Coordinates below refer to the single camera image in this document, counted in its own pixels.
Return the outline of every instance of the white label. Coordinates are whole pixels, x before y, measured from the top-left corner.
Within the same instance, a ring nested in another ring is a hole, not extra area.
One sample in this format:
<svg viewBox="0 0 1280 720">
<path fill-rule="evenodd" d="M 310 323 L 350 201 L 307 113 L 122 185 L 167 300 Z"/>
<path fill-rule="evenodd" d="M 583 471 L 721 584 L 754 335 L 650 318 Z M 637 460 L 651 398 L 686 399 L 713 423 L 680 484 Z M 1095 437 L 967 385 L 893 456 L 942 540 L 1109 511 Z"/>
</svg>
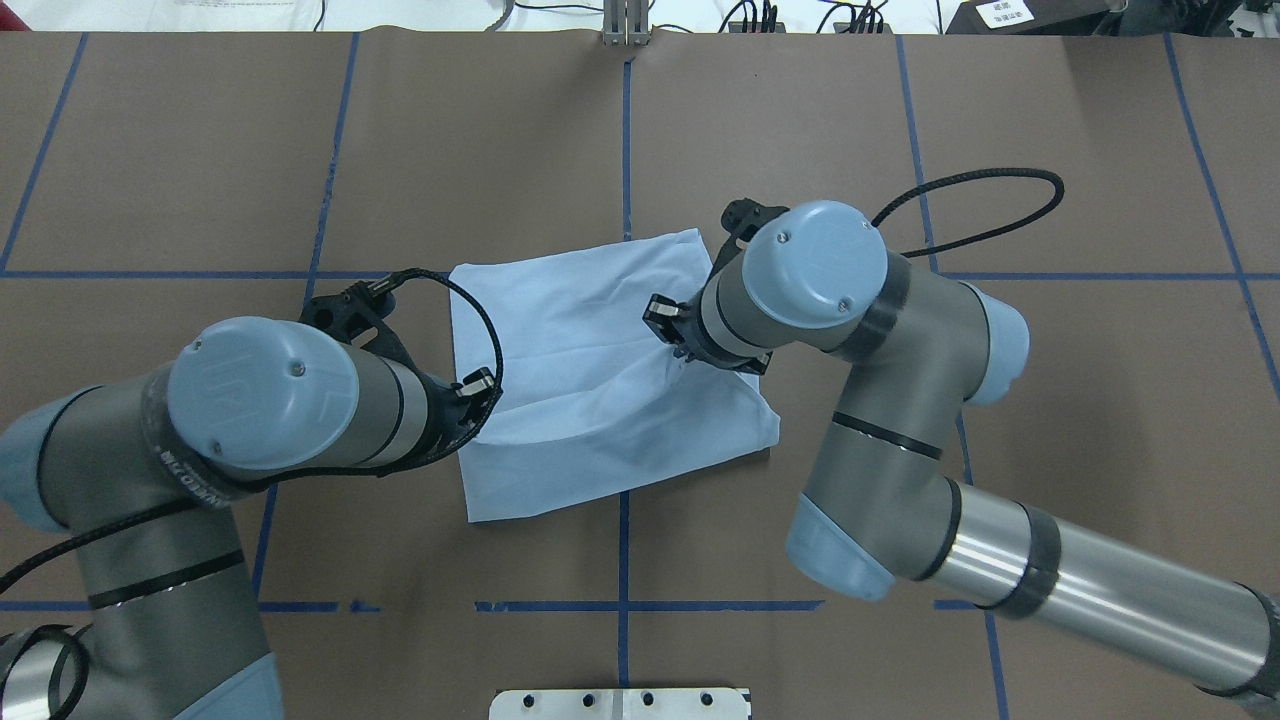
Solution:
<svg viewBox="0 0 1280 720">
<path fill-rule="evenodd" d="M 1036 19 L 1023 0 L 998 0 L 997 3 L 978 5 L 978 14 L 982 15 L 982 22 L 987 23 L 987 27 L 991 29 L 1029 23 Z"/>
</svg>

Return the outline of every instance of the wires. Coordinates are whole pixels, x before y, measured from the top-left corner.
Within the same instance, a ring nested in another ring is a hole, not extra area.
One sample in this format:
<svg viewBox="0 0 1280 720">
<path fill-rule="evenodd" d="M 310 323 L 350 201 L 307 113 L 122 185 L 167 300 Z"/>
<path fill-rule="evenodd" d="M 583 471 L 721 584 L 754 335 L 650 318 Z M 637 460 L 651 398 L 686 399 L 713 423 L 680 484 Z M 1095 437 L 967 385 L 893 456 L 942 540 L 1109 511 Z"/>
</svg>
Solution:
<svg viewBox="0 0 1280 720">
<path fill-rule="evenodd" d="M 577 3 L 564 3 L 561 5 L 526 5 L 520 0 L 515 1 L 515 5 L 524 10 L 590 10 L 593 13 L 603 13 L 604 8 L 595 8 L 591 5 L 580 5 Z"/>
<path fill-rule="evenodd" d="M 831 18 L 831 15 L 835 14 L 836 10 L 840 10 L 841 8 L 849 9 L 849 27 L 840 31 L 841 33 L 861 33 L 864 28 L 868 32 L 878 32 L 876 29 L 877 24 L 881 26 L 881 29 L 883 29 L 884 27 L 884 15 L 881 14 L 879 9 L 883 8 L 887 3 L 888 0 L 884 0 L 879 5 L 872 5 L 870 1 L 863 5 L 856 5 L 854 3 L 833 3 L 831 9 L 827 10 L 827 14 L 822 17 L 822 22 L 818 23 L 818 29 L 814 31 L 814 35 L 820 33 L 822 28 L 827 27 L 827 20 Z"/>
<path fill-rule="evenodd" d="M 166 502 L 164 505 L 157 505 L 156 507 L 152 507 L 150 510 L 143 510 L 142 512 L 129 515 L 123 520 L 108 523 L 106 525 L 102 525 L 96 530 L 90 530 L 87 533 L 76 536 L 70 539 L 55 544 L 54 547 L 50 547 L 49 550 L 37 552 L 36 555 L 32 555 L 27 560 L 19 562 L 18 566 L 14 568 L 13 570 L 5 573 L 4 577 L 0 577 L 0 594 L 4 594 L 9 588 L 14 585 L 14 583 L 24 578 L 36 568 L 40 568 L 41 565 L 49 562 L 50 560 L 67 555 L 73 550 L 84 547 L 91 542 L 97 542 L 102 538 L 128 530 L 129 528 L 133 528 L 136 525 L 141 525 L 142 523 L 150 523 L 151 520 L 159 520 L 160 518 L 168 518 L 169 515 L 177 515 L 178 512 L 184 512 L 187 510 L 192 510 L 193 507 L 197 507 L 196 502 L 193 500 L 187 500 L 187 498 L 175 500 L 173 502 Z"/>
<path fill-rule="evenodd" d="M 449 455 L 457 452 L 463 445 L 471 442 L 477 434 L 480 434 L 480 430 L 484 429 L 485 423 L 489 421 L 489 416 L 493 415 L 493 409 L 498 405 L 498 400 L 502 398 L 502 373 L 503 373 L 502 342 L 498 341 L 498 331 L 494 329 L 493 327 L 493 319 L 489 318 L 489 313 L 485 313 L 485 309 L 483 305 L 480 305 L 480 301 L 476 300 L 466 290 L 462 290 L 460 284 L 454 283 L 448 277 L 442 275 L 440 273 L 424 270 L 421 268 L 410 268 L 407 270 L 392 273 L 388 277 L 390 287 L 385 288 L 385 292 L 390 292 L 392 290 L 396 290 L 397 287 L 404 284 L 406 282 L 419 278 L 434 281 L 449 288 L 451 291 L 456 292 L 458 297 L 466 300 L 467 305 L 470 305 L 471 309 L 476 311 L 476 315 L 480 316 L 480 322 L 484 323 L 485 332 L 489 333 L 489 342 L 493 343 L 493 393 L 490 395 L 489 401 L 485 404 L 484 410 L 481 410 L 480 415 L 476 418 L 475 424 L 471 425 L 471 429 L 468 429 L 466 433 L 458 437 L 458 439 L 453 441 L 444 448 L 438 450 L 431 455 L 428 455 L 426 459 L 424 459 L 421 462 L 416 462 L 415 466 L 430 465 L 436 460 L 443 460 Z"/>
<path fill-rule="evenodd" d="M 919 197 L 925 192 L 931 192 L 938 188 L 950 187 L 954 184 L 961 184 L 977 179 L 987 179 L 987 178 L 1042 179 L 1053 186 L 1053 197 L 1051 197 L 1050 201 L 1046 202 L 1039 210 L 1036 210 L 1034 213 L 1027 215 L 1020 220 L 1009 223 L 1007 225 L 1001 225 L 996 229 L 980 232 L 978 234 L 972 234 L 969 237 L 947 242 L 945 245 L 936 245 L 933 247 L 922 247 L 919 250 L 911 250 L 910 252 L 904 252 L 902 256 L 920 258 L 923 255 L 936 255 L 938 252 L 955 250 L 956 247 L 964 247 L 965 245 L 973 245 L 974 242 L 982 242 L 984 240 L 989 240 L 992 237 L 1014 232 L 1019 228 L 1024 228 L 1034 223 L 1036 220 L 1043 218 L 1044 215 L 1048 215 L 1051 211 L 1053 211 L 1053 209 L 1062 202 L 1062 196 L 1066 193 L 1066 184 L 1062 183 L 1062 178 L 1057 173 L 1051 173 L 1050 170 L 1041 170 L 1037 168 L 987 168 L 983 170 L 970 170 L 968 173 L 947 176 L 945 178 L 938 178 L 936 181 L 927 182 L 924 184 L 916 186 L 904 192 L 902 195 L 899 195 L 892 201 L 890 201 L 890 204 L 886 205 L 883 210 L 876 214 L 876 218 L 872 219 L 872 225 L 879 227 L 879 224 L 884 222 L 884 218 L 888 218 L 893 213 L 893 210 L 897 210 L 900 206 L 902 206 L 902 204 L 911 200 L 913 197 Z"/>
<path fill-rule="evenodd" d="M 748 8 L 751 8 L 751 20 L 750 20 L 751 28 L 755 27 L 755 24 L 760 19 L 759 8 L 755 6 L 755 0 L 739 0 L 737 5 L 733 5 L 732 8 L 728 9 L 727 13 L 724 13 L 724 20 L 721 23 L 719 29 L 716 31 L 717 33 L 724 32 L 724 28 L 728 27 L 730 18 L 733 17 L 733 13 L 736 13 L 739 8 L 742 8 L 742 29 L 746 31 L 748 28 L 748 19 L 746 19 Z"/>
<path fill-rule="evenodd" d="M 767 13 L 768 18 L 765 19 L 764 29 L 762 29 L 760 32 L 778 32 L 778 6 L 777 5 L 771 6 L 767 0 L 764 3 L 764 6 L 768 8 L 769 10 Z"/>
</svg>

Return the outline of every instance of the black band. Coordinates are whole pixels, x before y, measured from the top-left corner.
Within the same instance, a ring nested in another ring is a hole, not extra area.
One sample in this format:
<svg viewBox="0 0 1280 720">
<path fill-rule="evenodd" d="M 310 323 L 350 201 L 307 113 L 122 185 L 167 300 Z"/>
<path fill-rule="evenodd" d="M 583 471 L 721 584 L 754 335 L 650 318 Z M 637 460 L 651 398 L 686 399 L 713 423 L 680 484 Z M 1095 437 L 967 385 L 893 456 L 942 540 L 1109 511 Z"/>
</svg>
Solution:
<svg viewBox="0 0 1280 720">
<path fill-rule="evenodd" d="M 1010 620 L 1029 618 L 1044 605 L 1057 585 L 1057 569 L 1062 562 L 1062 533 L 1057 528 L 1057 519 L 1043 510 L 1019 505 L 1027 512 L 1032 533 L 1027 569 L 1005 600 L 995 605 L 978 606 Z"/>
<path fill-rule="evenodd" d="M 960 486 L 957 486 L 951 478 L 942 479 L 946 480 L 947 487 L 951 488 L 951 520 L 947 524 L 947 537 L 943 538 L 942 547 L 938 548 L 938 553 L 933 557 L 933 562 L 929 562 L 929 566 L 923 573 L 911 578 L 916 583 L 923 583 L 937 574 L 937 571 L 942 568 L 942 564 L 946 562 L 947 555 L 951 555 L 951 546 L 956 543 L 956 533 L 960 532 L 961 503 L 964 502 L 960 495 Z"/>
<path fill-rule="evenodd" d="M 142 580 L 141 583 L 133 583 L 132 585 L 125 585 L 114 591 L 91 594 L 88 596 L 88 606 L 93 610 L 101 610 L 104 607 L 155 594 L 169 588 L 175 588 L 183 583 L 207 578 L 214 573 L 221 573 L 223 570 L 242 562 L 244 562 L 244 553 L 237 550 L 236 552 L 228 552 L 227 555 L 206 560 L 182 570 L 157 575 L 150 580 Z"/>
<path fill-rule="evenodd" d="M 1238 688 L 1231 688 L 1229 691 L 1211 691 L 1207 688 L 1201 689 L 1217 697 L 1235 697 L 1242 693 L 1258 693 L 1261 696 L 1275 698 L 1280 696 L 1280 603 L 1276 603 L 1275 598 L 1260 593 L 1249 585 L 1242 584 L 1240 587 L 1253 593 L 1253 597 L 1258 598 L 1258 602 L 1262 603 L 1262 609 L 1266 610 L 1267 626 L 1270 628 L 1266 660 L 1262 661 L 1262 667 L 1258 667 L 1258 671 L 1253 674 L 1253 678 Z"/>
<path fill-rule="evenodd" d="M 863 320 L 858 323 L 854 332 L 840 343 L 831 355 L 858 363 L 865 360 L 872 352 L 879 350 L 897 325 L 897 314 L 906 306 L 906 296 L 911 288 L 911 264 L 901 255 L 890 252 L 888 273 L 884 275 L 884 286 L 872 302 L 872 306 L 863 313 Z"/>
<path fill-rule="evenodd" d="M 933 447 L 927 442 L 920 442 L 913 437 L 906 437 L 901 433 L 895 433 L 893 430 L 882 428 L 874 423 L 868 423 L 867 420 L 854 418 L 852 415 L 845 415 L 838 410 L 831 416 L 831 421 L 836 423 L 837 425 L 844 425 L 851 430 L 858 430 L 864 436 L 870 436 L 876 439 L 882 439 L 884 442 L 893 443 L 901 447 L 902 450 L 910 450 L 916 455 L 923 455 L 925 457 L 932 457 L 934 460 L 942 459 L 941 447 Z"/>
</svg>

